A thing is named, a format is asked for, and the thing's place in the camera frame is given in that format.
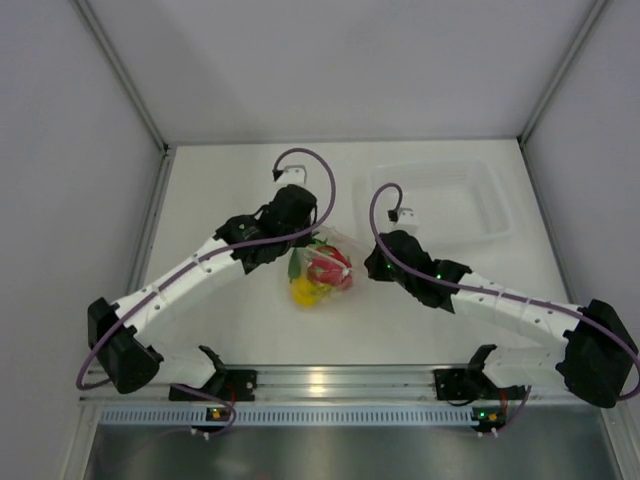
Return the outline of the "right aluminium frame post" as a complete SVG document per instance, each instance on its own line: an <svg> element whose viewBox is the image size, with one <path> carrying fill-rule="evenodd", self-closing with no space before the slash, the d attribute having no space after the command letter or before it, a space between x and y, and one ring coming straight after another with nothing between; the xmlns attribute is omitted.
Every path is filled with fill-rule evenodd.
<svg viewBox="0 0 640 480"><path fill-rule="evenodd" d="M541 94L536 99L521 132L517 136L520 149L526 147L529 139L542 121L546 111L551 106L563 83L568 78L580 55L588 45L591 36L598 28L602 18L612 4L613 1L610 0L589 2L586 12L581 17L575 31L570 35L566 47L555 63Z"/></svg>

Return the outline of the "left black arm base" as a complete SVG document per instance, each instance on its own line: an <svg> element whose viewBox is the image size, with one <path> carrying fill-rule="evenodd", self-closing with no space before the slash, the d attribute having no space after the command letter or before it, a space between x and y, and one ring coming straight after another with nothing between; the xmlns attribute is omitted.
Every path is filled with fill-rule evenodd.
<svg viewBox="0 0 640 480"><path fill-rule="evenodd" d="M257 377L258 373L254 369L227 369L224 373L217 372L210 381L199 389L184 385L172 385L169 389L169 400L253 402Z"/></svg>

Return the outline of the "clear plastic basket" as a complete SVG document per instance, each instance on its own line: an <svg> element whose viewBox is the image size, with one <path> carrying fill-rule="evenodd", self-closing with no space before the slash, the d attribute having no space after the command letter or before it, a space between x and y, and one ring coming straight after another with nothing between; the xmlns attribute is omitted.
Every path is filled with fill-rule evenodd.
<svg viewBox="0 0 640 480"><path fill-rule="evenodd" d="M513 216L502 182L495 168L479 157L432 157L374 167L361 201L369 203L386 183L402 188L401 207L415 212L415 237L424 247L475 245L512 233Z"/></svg>

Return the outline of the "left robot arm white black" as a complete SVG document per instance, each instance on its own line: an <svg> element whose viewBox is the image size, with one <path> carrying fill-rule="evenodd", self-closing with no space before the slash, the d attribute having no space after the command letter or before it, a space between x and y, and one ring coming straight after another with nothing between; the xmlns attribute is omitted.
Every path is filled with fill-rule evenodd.
<svg viewBox="0 0 640 480"><path fill-rule="evenodd" d="M215 289L283 256L310 239L316 197L303 187L280 188L255 214L227 220L190 258L135 293L88 308L88 343L109 383L121 394L149 384L182 384L204 399L226 386L225 366L209 347L177 351L161 336Z"/></svg>

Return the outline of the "aluminium mounting rail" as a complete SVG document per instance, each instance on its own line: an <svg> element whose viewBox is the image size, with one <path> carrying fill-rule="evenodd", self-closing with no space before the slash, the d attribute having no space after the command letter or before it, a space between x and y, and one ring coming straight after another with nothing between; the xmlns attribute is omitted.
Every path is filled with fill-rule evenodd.
<svg viewBox="0 0 640 480"><path fill-rule="evenodd" d="M252 370L256 403L371 401L435 403L435 371L458 365L229 365L232 370ZM168 401L169 387L150 385L126 395L111 384L78 393L93 402ZM528 404L587 405L568 391L533 387Z"/></svg>

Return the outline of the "red fake dragon fruit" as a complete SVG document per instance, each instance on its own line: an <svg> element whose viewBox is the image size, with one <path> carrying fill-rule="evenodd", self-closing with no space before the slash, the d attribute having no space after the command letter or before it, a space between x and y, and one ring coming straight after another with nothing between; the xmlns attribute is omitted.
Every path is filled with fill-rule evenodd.
<svg viewBox="0 0 640 480"><path fill-rule="evenodd" d="M350 290L353 286L350 258L330 245L323 247L321 251L325 257L312 261L307 277L314 283L329 285L339 291Z"/></svg>

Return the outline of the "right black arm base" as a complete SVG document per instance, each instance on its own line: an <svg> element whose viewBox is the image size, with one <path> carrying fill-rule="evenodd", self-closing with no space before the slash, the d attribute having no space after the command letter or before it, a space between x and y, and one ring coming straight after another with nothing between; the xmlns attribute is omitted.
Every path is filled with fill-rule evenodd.
<svg viewBox="0 0 640 480"><path fill-rule="evenodd" d="M492 384L478 371L467 368L437 369L433 376L439 400L471 403L495 396Z"/></svg>

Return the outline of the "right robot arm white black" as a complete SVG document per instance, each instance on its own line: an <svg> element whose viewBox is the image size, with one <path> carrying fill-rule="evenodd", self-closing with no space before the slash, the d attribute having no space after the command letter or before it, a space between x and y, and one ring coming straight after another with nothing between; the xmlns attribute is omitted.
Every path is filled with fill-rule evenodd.
<svg viewBox="0 0 640 480"><path fill-rule="evenodd" d="M370 279L396 283L426 307L482 320L531 341L527 348L491 342L477 349L466 373L477 396L500 388L547 387L612 408L639 363L635 342L604 301L580 306L527 297L464 264L431 258L401 230L381 234L364 266Z"/></svg>

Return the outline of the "clear zip top bag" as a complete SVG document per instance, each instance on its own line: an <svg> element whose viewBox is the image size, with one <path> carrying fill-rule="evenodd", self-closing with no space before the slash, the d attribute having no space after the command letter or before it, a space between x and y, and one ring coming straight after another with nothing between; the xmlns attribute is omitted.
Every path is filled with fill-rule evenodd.
<svg viewBox="0 0 640 480"><path fill-rule="evenodd" d="M358 295L366 280L367 249L336 228L321 226L311 243L294 248L288 259L288 292L302 309L342 302Z"/></svg>

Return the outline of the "aluminium frame post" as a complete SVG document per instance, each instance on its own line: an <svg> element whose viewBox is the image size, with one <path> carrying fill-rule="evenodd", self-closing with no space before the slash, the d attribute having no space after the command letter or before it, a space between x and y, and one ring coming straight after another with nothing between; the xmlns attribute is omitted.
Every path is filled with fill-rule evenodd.
<svg viewBox="0 0 640 480"><path fill-rule="evenodd" d="M90 36L95 41L98 50L107 62L117 83L123 90L129 104L134 110L134 113L144 125L154 145L160 152L166 153L169 149L169 144L153 119L151 112L148 109L139 89L135 85L128 68L119 55L91 2L86 0L73 0L72 5L76 9L82 22L85 24Z"/></svg>
<svg viewBox="0 0 640 480"><path fill-rule="evenodd" d="M598 28L602 18L612 4L613 1L610 0L589 2L586 12L581 17L575 31L570 35L566 47L555 63L541 94L536 99L521 132L517 136L520 149L526 147L529 139L542 121L546 111L551 106L563 83L568 78L580 55L588 45L591 36Z"/></svg>

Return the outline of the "left aluminium frame post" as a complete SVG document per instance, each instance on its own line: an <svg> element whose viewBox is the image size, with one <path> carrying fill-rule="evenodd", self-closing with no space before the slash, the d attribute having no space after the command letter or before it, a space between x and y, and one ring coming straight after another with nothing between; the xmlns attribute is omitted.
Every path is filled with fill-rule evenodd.
<svg viewBox="0 0 640 480"><path fill-rule="evenodd" d="M169 149L169 144L153 119L151 112L148 109L139 89L135 85L128 68L119 55L91 2L86 0L73 0L72 5L76 9L82 22L85 24L90 36L95 41L98 50L107 62L117 83L123 90L129 104L134 110L134 113L144 125L154 145L160 152L166 153Z"/></svg>

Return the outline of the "yellow fake banana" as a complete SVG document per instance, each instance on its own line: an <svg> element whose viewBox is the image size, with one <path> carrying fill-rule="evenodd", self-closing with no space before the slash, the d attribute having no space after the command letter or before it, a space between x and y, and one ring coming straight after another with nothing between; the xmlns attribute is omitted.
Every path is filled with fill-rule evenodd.
<svg viewBox="0 0 640 480"><path fill-rule="evenodd" d="M299 277L290 283L291 299L301 307L310 308L322 301L332 291L332 287L314 283L306 277Z"/></svg>

